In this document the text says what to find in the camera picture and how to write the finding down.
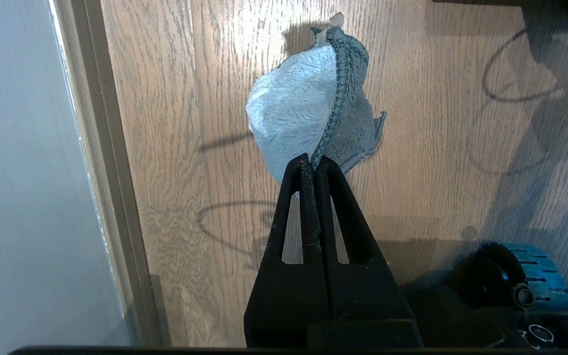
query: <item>wood grain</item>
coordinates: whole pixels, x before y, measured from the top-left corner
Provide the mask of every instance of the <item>wood grain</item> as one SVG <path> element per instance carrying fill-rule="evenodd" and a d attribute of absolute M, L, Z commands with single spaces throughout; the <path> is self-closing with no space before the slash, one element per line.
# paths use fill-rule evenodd
<path fill-rule="evenodd" d="M 103 2 L 172 344 L 244 345 L 278 192 L 244 106 L 255 79 L 338 11 L 370 52 L 374 112 L 389 113 L 376 155 L 347 178 L 397 280 L 431 283 L 499 240 L 543 248 L 568 282 L 568 17 L 555 2 L 523 5 Z"/>

